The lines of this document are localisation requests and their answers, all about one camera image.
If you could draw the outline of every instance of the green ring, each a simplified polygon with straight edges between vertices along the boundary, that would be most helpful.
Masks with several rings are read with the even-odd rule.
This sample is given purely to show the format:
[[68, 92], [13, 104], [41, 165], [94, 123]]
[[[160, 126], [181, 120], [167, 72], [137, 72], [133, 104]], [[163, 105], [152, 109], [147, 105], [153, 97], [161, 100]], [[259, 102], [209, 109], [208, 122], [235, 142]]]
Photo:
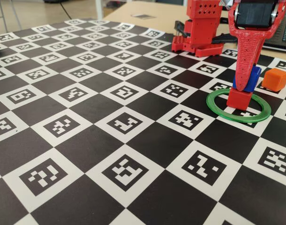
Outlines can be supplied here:
[[255, 100], [258, 104], [260, 104], [260, 106], [262, 107], [262, 112], [260, 114], [256, 116], [243, 117], [243, 116], [236, 116], [236, 115], [232, 115], [227, 112], [224, 112], [215, 104], [215, 98], [222, 94], [228, 94], [229, 91], [230, 89], [216, 90], [207, 96], [208, 107], [217, 115], [223, 118], [226, 118], [228, 120], [233, 120], [233, 121], [241, 122], [241, 123], [257, 123], [257, 122], [267, 119], [271, 115], [270, 105], [264, 99], [262, 99], [261, 97], [257, 95], [252, 95], [251, 98]]

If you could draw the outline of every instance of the blue cube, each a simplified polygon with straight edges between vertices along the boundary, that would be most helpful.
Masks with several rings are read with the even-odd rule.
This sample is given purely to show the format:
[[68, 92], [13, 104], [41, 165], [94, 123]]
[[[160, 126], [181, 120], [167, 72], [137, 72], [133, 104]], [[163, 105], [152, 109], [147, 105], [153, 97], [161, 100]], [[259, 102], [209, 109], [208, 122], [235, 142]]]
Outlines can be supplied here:
[[[247, 92], [254, 92], [257, 81], [259, 80], [262, 69], [260, 67], [253, 66], [248, 83], [244, 89]], [[236, 77], [233, 78], [233, 87], [236, 88]]]

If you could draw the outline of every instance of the black cable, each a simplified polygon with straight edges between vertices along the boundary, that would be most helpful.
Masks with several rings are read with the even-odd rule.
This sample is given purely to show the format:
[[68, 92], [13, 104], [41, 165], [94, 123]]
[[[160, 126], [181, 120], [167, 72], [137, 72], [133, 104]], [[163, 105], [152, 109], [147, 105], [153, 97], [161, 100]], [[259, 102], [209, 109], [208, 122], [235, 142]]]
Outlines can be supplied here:
[[69, 19], [72, 20], [71, 16], [68, 14], [68, 12], [66, 11], [66, 9], [63, 7], [61, 0], [60, 0], [60, 5], [62, 6], [63, 10], [65, 11], [65, 13], [66, 13], [67, 16], [69, 17]]

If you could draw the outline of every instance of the table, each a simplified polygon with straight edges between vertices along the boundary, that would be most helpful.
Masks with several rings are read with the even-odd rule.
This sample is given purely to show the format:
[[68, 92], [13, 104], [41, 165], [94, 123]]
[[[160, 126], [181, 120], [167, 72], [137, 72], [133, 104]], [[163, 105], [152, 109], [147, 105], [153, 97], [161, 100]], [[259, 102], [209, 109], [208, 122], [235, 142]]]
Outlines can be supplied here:
[[[175, 33], [174, 22], [179, 20], [184, 23], [188, 20], [186, 10], [187, 7], [185, 6], [132, 1], [115, 10], [104, 19], [121, 23], [132, 23], [138, 26], [162, 30], [167, 33]], [[135, 14], [147, 14], [155, 16], [156, 18], [142, 20], [131, 16]], [[222, 11], [222, 17], [227, 17], [226, 11]], [[227, 24], [221, 24], [218, 27], [217, 35], [220, 35], [221, 33], [229, 33]], [[226, 44], [225, 47], [237, 48], [236, 44]], [[286, 60], [286, 52], [263, 49], [261, 54]]]

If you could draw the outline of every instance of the black object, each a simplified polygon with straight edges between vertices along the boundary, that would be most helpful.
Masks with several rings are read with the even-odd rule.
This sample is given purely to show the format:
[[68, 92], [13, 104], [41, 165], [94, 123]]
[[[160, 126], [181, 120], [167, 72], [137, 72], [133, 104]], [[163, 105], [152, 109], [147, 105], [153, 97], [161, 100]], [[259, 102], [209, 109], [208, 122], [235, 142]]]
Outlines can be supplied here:
[[268, 0], [243, 1], [239, 4], [236, 25], [238, 27], [268, 28], [271, 26], [271, 14], [276, 2]]

